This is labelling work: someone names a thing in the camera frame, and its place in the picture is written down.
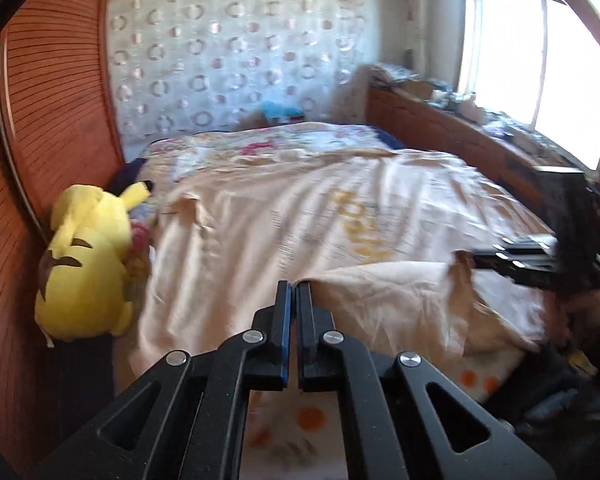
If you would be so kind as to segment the person's right forearm sleeve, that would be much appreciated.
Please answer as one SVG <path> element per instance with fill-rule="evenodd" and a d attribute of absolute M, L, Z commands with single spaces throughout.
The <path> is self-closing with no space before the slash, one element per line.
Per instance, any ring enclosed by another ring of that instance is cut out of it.
<path fill-rule="evenodd" d="M 484 407 L 556 469 L 600 463 L 600 330 L 564 346 L 546 337 Z"/>

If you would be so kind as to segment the person's right hand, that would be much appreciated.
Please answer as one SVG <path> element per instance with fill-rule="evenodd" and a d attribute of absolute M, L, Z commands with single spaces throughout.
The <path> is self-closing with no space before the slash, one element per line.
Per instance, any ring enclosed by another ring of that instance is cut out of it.
<path fill-rule="evenodd" d="M 575 295 L 544 294 L 544 327 L 547 339 L 564 346 L 600 330 L 600 289 Z"/>

